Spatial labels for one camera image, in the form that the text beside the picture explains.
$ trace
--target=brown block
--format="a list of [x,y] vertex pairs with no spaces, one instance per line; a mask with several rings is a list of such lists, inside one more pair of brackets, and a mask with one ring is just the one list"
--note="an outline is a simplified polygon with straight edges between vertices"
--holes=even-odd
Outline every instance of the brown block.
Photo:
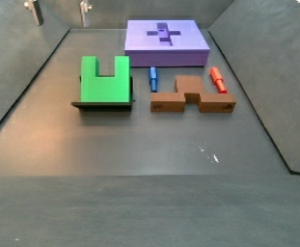
[[180,93],[152,93],[151,112],[183,112],[186,96]]
[[199,111],[231,113],[234,112],[236,100],[228,94],[200,94]]
[[206,86],[200,76],[176,75],[175,91],[186,95],[186,102],[198,104],[200,93],[206,92]]

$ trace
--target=purple box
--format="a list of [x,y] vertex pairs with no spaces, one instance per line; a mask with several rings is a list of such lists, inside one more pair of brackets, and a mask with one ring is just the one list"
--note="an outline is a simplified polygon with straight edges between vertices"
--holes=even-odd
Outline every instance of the purple box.
[[194,20],[130,20],[126,55],[132,67],[207,64],[210,48]]

